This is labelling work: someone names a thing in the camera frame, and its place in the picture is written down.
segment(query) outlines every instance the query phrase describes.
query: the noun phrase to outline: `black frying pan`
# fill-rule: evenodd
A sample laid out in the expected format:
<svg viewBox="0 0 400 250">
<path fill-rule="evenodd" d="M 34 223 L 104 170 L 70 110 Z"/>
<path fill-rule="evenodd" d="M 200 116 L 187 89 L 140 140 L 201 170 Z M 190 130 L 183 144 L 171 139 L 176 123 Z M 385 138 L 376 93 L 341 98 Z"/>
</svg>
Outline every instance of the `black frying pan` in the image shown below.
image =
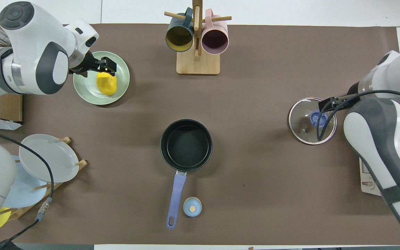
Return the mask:
<svg viewBox="0 0 400 250">
<path fill-rule="evenodd" d="M 195 120 L 178 120 L 164 131 L 160 140 L 161 155 L 169 166 L 177 170 L 166 220 L 167 228 L 174 229 L 177 223 L 186 172 L 201 168 L 209 160 L 212 144 L 208 130 Z"/>
</svg>

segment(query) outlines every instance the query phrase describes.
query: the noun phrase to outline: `small blue bowl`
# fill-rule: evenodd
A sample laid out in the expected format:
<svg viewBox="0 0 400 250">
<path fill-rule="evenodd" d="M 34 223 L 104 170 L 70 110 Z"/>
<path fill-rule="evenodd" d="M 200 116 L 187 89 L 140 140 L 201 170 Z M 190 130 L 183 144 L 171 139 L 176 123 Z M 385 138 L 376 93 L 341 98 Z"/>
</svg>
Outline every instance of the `small blue bowl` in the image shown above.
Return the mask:
<svg viewBox="0 0 400 250">
<path fill-rule="evenodd" d="M 196 217 L 201 212 L 201 201 L 197 197 L 189 197 L 183 203 L 183 211 L 189 217 Z"/>
</svg>

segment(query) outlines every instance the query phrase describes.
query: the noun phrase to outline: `brown tablecloth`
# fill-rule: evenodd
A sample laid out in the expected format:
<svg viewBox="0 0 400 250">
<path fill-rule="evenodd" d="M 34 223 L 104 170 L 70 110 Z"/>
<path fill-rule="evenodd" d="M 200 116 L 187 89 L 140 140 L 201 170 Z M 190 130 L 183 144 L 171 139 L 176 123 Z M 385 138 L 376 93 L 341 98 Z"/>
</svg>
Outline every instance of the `brown tablecloth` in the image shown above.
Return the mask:
<svg viewBox="0 0 400 250">
<path fill-rule="evenodd" d="M 111 51 L 130 69 L 125 95 L 85 102 L 72 77 L 51 96 L 27 95 L 24 124 L 3 134 L 70 136 L 89 165 L 59 187 L 44 220 L 17 242 L 143 244 L 400 244 L 400 226 L 379 196 L 360 191 L 359 162 L 343 135 L 309 146 L 290 132 L 291 106 L 346 93 L 382 56 L 397 50 L 392 27 L 230 25 L 218 76 L 176 74 L 164 24 L 99 24 L 92 51 Z M 211 133 L 210 161 L 187 174 L 180 210 L 165 227 L 175 171 L 159 140 L 178 119 Z M 13 154 L 17 147 L 0 141 Z M 10 237 L 37 209 L 0 229 Z"/>
</svg>

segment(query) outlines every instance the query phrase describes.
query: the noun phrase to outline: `green plate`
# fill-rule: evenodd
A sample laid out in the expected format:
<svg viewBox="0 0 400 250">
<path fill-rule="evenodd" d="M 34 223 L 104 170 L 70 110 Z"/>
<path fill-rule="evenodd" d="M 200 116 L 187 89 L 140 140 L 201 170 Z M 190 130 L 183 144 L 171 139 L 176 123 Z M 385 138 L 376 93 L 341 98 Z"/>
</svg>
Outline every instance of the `green plate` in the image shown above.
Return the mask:
<svg viewBox="0 0 400 250">
<path fill-rule="evenodd" d="M 105 95 L 97 87 L 97 74 L 95 71 L 88 71 L 87 78 L 77 74 L 73 74 L 73 86 L 76 92 L 85 101 L 96 104 L 105 105 L 113 103 L 121 98 L 129 87 L 129 68 L 126 63 L 114 53 L 107 51 L 97 51 L 92 53 L 93 57 L 100 60 L 102 57 L 109 57 L 117 64 L 115 77 L 117 79 L 117 91 L 113 95 Z"/>
</svg>

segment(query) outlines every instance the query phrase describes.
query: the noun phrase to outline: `purple pan handle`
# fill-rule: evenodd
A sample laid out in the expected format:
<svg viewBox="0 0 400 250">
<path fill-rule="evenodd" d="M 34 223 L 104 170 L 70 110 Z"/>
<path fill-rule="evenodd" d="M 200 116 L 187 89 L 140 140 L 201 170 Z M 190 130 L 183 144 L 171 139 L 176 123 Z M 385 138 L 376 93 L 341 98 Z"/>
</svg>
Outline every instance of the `purple pan handle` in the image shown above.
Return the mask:
<svg viewBox="0 0 400 250">
<path fill-rule="evenodd" d="M 177 223 L 178 209 L 180 207 L 181 192 L 183 191 L 184 182 L 186 182 L 186 175 L 175 174 L 173 194 L 171 195 L 168 219 L 166 220 L 166 227 L 169 229 L 174 229 Z"/>
</svg>

